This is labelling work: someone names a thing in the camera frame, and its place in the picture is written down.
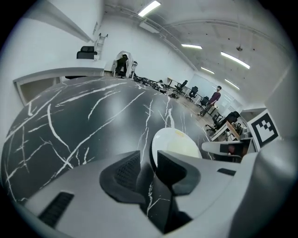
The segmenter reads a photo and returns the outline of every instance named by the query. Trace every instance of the maroon shirt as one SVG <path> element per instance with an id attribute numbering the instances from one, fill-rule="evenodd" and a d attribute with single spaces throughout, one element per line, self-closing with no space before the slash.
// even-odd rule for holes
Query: maroon shirt
<path id="1" fill-rule="evenodd" d="M 215 93 L 212 95 L 212 97 L 210 98 L 209 103 L 212 103 L 212 102 L 214 102 L 215 100 L 218 101 L 219 98 L 220 98 L 220 93 L 215 92 Z"/>

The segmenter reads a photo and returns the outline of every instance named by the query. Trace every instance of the ladder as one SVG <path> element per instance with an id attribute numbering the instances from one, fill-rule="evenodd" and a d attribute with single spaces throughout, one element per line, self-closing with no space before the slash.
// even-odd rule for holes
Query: ladder
<path id="1" fill-rule="evenodd" d="M 106 36 L 102 36 L 102 33 L 99 33 L 97 40 L 94 42 L 94 51 L 97 52 L 97 55 L 99 55 L 99 59 L 102 59 L 102 48 L 105 39 L 108 37 L 108 34 Z"/>

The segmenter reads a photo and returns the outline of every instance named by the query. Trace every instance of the fluorescent light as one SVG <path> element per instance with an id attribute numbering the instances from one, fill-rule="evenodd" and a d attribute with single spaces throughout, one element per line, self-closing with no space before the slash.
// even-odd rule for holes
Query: fluorescent light
<path id="1" fill-rule="evenodd" d="M 233 85 L 236 89 L 240 90 L 240 88 L 238 88 L 235 84 L 231 83 L 230 81 L 226 80 L 229 84 Z"/>
<path id="2" fill-rule="evenodd" d="M 226 54 L 226 53 L 224 53 L 224 52 L 221 52 L 221 54 L 223 55 L 223 56 L 225 56 L 225 57 L 227 57 L 227 58 L 229 58 L 229 59 L 231 59 L 231 60 L 233 60 L 233 61 L 235 61 L 235 62 L 237 62 L 237 63 L 239 63 L 239 64 L 241 64 L 241 65 L 243 65 L 244 67 L 246 67 L 246 68 L 250 68 L 250 66 L 248 65 L 248 64 L 245 64 L 244 62 L 242 62 L 241 60 L 238 60 L 238 59 L 236 59 L 235 57 L 233 57 L 233 56 L 230 56 L 230 55 L 228 55 L 228 54 Z"/>
<path id="3" fill-rule="evenodd" d="M 201 67 L 201 69 L 206 70 L 206 71 L 208 71 L 208 72 L 214 74 L 214 72 L 210 71 L 209 69 L 205 69 L 205 68 L 203 68 L 203 67 Z"/>
<path id="4" fill-rule="evenodd" d="M 227 95 L 225 95 L 228 99 L 230 99 Z M 232 101 L 232 99 L 230 99 Z"/>
<path id="5" fill-rule="evenodd" d="M 148 12 L 151 12 L 154 8 L 157 8 L 159 5 L 160 3 L 158 1 L 154 1 L 150 3 L 139 13 L 139 16 L 141 17 L 145 16 Z"/>
<path id="6" fill-rule="evenodd" d="M 190 47 L 190 48 L 196 48 L 196 49 L 202 49 L 200 46 L 195 46 L 195 45 L 186 45 L 186 44 L 181 44 L 183 47 Z"/>

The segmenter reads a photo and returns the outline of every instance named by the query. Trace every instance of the ceiling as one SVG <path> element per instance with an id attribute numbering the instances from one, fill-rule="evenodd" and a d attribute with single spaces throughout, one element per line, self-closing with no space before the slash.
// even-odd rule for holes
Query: ceiling
<path id="1" fill-rule="evenodd" d="M 122 13 L 136 21 L 153 0 L 105 0 L 107 14 Z M 251 102 L 272 92 L 293 59 L 291 43 L 271 14 L 249 0 L 159 0 L 161 5 L 146 15 L 148 23 L 193 68 L 208 68 L 215 79 L 228 79 Z M 203 49 L 184 48 L 181 44 Z M 241 52 L 236 49 L 241 45 Z M 223 51 L 251 66 L 223 57 Z"/>

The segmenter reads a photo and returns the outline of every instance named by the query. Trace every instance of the black marble table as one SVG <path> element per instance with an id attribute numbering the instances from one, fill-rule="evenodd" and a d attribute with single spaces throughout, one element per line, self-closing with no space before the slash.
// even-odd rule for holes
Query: black marble table
<path id="1" fill-rule="evenodd" d="M 200 145 L 206 134 L 195 116 L 175 99 L 127 79 L 85 77 L 44 91 L 19 113 L 3 147 L 1 175 L 8 195 L 25 203 L 68 170 L 135 150 L 141 151 L 139 188 L 144 213 L 162 230 L 170 192 L 154 176 L 151 142 L 165 127 L 185 132 Z"/>

